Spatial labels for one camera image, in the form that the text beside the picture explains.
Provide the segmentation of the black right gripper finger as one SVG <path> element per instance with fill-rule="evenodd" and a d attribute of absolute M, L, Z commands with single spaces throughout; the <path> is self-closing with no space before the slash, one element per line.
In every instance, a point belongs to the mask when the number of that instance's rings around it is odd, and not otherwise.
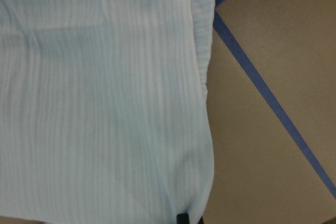
<path fill-rule="evenodd" d="M 190 224 L 190 218 L 188 213 L 178 214 L 176 216 L 176 223 L 177 224 Z"/>

